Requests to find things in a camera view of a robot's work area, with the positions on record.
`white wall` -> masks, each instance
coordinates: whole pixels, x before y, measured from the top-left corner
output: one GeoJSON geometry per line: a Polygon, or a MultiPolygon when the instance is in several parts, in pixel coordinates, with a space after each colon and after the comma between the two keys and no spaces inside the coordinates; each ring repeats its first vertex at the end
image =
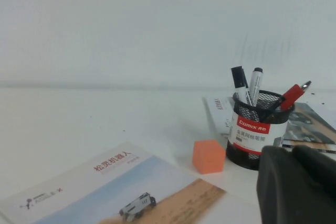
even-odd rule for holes
{"type": "Polygon", "coordinates": [[[336,0],[0,0],[0,84],[335,89],[336,0]]]}

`orange cube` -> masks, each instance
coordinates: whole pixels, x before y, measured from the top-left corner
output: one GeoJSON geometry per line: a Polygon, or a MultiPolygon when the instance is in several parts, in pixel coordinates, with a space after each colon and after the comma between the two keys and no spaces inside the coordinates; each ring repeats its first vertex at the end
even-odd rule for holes
{"type": "Polygon", "coordinates": [[[199,173],[218,173],[223,170],[225,149],[216,140],[202,140],[194,143],[193,165],[199,173]]]}

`red pen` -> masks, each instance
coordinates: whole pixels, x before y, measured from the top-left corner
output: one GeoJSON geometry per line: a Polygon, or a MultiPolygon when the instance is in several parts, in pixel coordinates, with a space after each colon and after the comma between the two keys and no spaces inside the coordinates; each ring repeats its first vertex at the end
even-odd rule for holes
{"type": "Polygon", "coordinates": [[[304,94],[304,92],[309,88],[310,84],[311,81],[307,81],[302,86],[295,84],[286,93],[284,93],[281,98],[279,98],[268,108],[271,113],[267,113],[264,116],[260,117],[260,121],[264,122],[278,107],[280,107],[282,110],[289,109],[295,103],[295,101],[304,94]]]}
{"type": "Polygon", "coordinates": [[[280,105],[281,109],[288,110],[295,103],[295,101],[304,94],[304,92],[309,88],[310,84],[311,81],[307,81],[302,86],[295,84],[286,93],[284,93],[282,96],[285,98],[285,100],[280,105]]]}

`black mesh pen holder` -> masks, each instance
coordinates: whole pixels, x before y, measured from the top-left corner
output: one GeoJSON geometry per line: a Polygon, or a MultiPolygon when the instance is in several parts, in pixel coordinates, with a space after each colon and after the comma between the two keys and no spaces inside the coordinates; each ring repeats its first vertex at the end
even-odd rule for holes
{"type": "Polygon", "coordinates": [[[281,94],[260,90],[256,106],[251,106],[233,94],[234,113],[227,142],[226,156],[235,164],[252,169],[259,169],[261,149],[266,145],[281,146],[286,132],[288,118],[295,109],[268,108],[281,94]]]}

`booklet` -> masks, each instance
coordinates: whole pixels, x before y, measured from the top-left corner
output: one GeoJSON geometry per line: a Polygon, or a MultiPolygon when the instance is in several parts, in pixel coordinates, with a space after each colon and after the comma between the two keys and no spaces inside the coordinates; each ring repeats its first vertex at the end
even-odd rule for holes
{"type": "MultiPolygon", "coordinates": [[[[218,132],[227,136],[233,114],[234,101],[231,97],[207,98],[207,105],[218,132]]],[[[282,147],[294,148],[304,144],[320,152],[336,153],[336,121],[333,112],[324,106],[295,103],[282,147]]]]}
{"type": "Polygon", "coordinates": [[[130,143],[1,200],[0,212],[14,224],[261,223],[257,206],[130,143]]]}

